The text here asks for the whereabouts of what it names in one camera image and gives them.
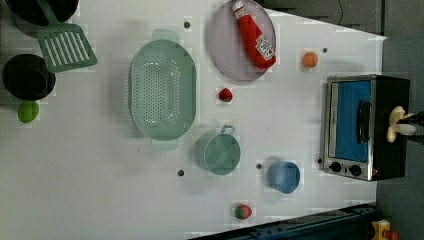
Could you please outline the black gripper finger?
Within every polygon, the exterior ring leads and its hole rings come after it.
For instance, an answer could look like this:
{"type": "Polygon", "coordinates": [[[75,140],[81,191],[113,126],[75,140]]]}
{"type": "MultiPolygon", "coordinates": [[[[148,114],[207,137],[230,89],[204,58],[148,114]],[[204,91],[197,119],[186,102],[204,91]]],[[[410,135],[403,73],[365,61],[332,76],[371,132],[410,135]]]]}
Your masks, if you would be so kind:
{"type": "Polygon", "coordinates": [[[424,112],[418,112],[409,117],[403,118],[398,121],[398,124],[409,124],[409,125],[419,125],[424,126],[424,112]]]}

